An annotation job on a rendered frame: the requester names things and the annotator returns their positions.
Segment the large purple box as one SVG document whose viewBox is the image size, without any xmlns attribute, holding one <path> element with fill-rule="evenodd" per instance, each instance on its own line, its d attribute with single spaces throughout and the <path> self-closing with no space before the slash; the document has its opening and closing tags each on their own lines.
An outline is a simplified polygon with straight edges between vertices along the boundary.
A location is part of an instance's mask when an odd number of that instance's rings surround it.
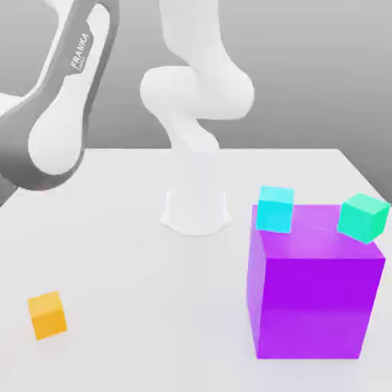
<svg viewBox="0 0 392 392">
<path fill-rule="evenodd" d="M 247 308 L 259 359 L 357 359 L 385 256 L 337 231 L 338 205 L 296 205 L 288 234 L 250 225 Z"/>
</svg>

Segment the small orange cube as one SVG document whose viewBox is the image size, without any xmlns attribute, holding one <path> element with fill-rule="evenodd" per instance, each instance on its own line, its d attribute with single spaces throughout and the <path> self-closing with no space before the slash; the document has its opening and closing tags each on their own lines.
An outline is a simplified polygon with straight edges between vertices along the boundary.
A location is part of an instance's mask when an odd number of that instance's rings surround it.
<svg viewBox="0 0 392 392">
<path fill-rule="evenodd" d="M 28 299 L 28 308 L 37 340 L 67 330 L 64 308 L 58 291 Z"/>
</svg>

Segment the small cyan cube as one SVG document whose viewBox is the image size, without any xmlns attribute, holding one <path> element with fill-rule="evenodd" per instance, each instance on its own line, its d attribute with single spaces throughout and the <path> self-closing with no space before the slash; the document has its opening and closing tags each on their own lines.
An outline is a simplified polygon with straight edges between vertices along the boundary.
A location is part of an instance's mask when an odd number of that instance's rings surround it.
<svg viewBox="0 0 392 392">
<path fill-rule="evenodd" d="M 289 234 L 294 189 L 262 185 L 257 203 L 256 229 Z"/>
</svg>

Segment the small green cube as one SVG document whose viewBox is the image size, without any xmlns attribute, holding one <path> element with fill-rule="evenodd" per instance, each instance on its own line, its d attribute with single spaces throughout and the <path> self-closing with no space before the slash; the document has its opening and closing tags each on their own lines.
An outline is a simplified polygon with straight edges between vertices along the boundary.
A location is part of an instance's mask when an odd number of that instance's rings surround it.
<svg viewBox="0 0 392 392">
<path fill-rule="evenodd" d="M 362 243 L 371 243 L 384 232 L 390 203 L 358 193 L 344 201 L 337 231 Z"/>
</svg>

